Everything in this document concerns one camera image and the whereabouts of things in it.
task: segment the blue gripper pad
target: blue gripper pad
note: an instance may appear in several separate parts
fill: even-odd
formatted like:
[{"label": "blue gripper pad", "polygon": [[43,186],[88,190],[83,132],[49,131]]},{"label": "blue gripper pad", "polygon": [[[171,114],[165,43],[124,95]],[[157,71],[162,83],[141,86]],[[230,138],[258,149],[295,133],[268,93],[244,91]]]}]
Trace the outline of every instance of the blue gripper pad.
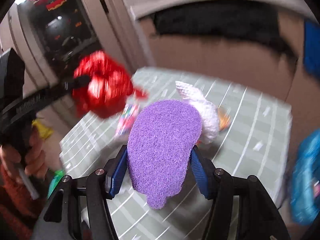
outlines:
[{"label": "blue gripper pad", "polygon": [[105,188],[112,198],[119,193],[127,171],[127,154],[127,146],[123,145],[117,157],[113,160],[112,167],[107,171]]},{"label": "blue gripper pad", "polygon": [[217,195],[218,183],[214,179],[215,166],[212,161],[203,158],[197,146],[194,146],[190,154],[190,164],[195,176],[200,193],[206,199],[213,199]]}]

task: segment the sponge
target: sponge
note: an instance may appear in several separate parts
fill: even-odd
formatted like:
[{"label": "sponge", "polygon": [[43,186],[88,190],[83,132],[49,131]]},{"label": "sponge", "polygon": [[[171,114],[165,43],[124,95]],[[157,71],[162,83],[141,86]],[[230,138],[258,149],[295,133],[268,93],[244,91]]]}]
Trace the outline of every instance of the sponge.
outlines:
[{"label": "sponge", "polygon": [[136,191],[154,209],[177,195],[191,150],[201,134],[199,112],[178,100],[157,101],[138,115],[128,140],[127,164]]}]

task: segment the human hand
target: human hand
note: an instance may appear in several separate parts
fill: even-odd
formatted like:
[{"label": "human hand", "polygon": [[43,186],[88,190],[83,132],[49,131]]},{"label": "human hand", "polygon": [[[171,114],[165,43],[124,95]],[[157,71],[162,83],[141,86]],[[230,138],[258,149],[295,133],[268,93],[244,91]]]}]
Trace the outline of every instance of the human hand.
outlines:
[{"label": "human hand", "polygon": [[[25,162],[27,165],[25,168],[25,174],[28,176],[33,175],[39,179],[44,179],[48,167],[44,162],[45,152],[42,150],[43,141],[40,138],[38,129],[35,126],[33,127],[29,144],[31,149],[25,156]],[[19,176],[19,172],[15,167],[15,164],[21,161],[21,156],[17,150],[11,145],[2,145],[0,148],[0,158],[8,176],[17,183],[23,184],[22,179]]]}]

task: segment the green object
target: green object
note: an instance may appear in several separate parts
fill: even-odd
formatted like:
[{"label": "green object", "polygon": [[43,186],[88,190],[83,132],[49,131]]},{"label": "green object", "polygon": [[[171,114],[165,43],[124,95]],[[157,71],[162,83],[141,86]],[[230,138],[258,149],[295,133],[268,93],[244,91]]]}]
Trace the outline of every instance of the green object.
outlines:
[{"label": "green object", "polygon": [[64,176],[64,171],[56,171],[54,173],[54,178],[52,179],[50,186],[49,186],[49,192],[48,192],[48,198],[50,197],[51,193],[55,189],[55,187],[58,185],[60,179]]}]

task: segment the person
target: person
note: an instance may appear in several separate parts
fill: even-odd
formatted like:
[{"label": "person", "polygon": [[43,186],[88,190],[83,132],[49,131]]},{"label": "person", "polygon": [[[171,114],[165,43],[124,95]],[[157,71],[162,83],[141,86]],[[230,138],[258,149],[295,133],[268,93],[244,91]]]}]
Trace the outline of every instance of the person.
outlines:
[{"label": "person", "polygon": [[[31,149],[25,156],[25,174],[44,179],[48,170],[41,139],[36,126],[29,140]],[[5,240],[29,240],[33,227],[45,204],[45,199],[32,200],[24,186],[15,163],[21,160],[20,154],[10,145],[0,148],[1,176],[0,187],[0,235]]]}]

